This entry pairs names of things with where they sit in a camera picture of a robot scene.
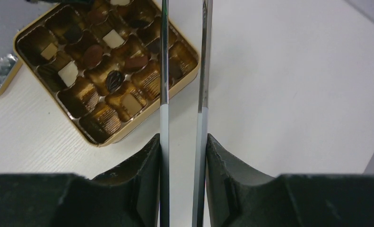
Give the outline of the metal serving tongs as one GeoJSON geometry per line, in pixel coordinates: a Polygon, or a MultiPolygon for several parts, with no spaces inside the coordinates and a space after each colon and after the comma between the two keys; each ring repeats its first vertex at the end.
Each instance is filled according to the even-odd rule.
{"type": "Polygon", "coordinates": [[[160,65],[169,66],[169,17],[192,37],[198,56],[192,81],[170,96],[170,75],[161,74],[160,111],[160,226],[204,226],[206,144],[209,115],[209,62],[213,2],[210,0],[161,1],[160,65]]]}

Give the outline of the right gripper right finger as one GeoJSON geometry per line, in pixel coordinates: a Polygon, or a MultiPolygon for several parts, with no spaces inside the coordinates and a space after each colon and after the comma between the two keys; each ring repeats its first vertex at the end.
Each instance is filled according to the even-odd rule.
{"type": "Polygon", "coordinates": [[[374,227],[374,175],[269,176],[208,135],[207,198],[213,227],[374,227]]]}

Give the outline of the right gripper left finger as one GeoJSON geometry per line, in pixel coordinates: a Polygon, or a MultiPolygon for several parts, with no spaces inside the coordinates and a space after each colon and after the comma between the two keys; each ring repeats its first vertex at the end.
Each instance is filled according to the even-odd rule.
{"type": "Polygon", "coordinates": [[[0,174],[0,227],[155,227],[160,137],[87,179],[72,173],[0,174]]]}

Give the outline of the gold chocolate box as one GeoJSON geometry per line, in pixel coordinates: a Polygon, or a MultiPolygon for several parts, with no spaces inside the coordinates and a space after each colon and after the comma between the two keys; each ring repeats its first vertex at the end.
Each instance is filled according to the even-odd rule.
{"type": "Polygon", "coordinates": [[[161,10],[152,0],[59,4],[14,51],[83,138],[120,141],[160,106],[161,10]]]}

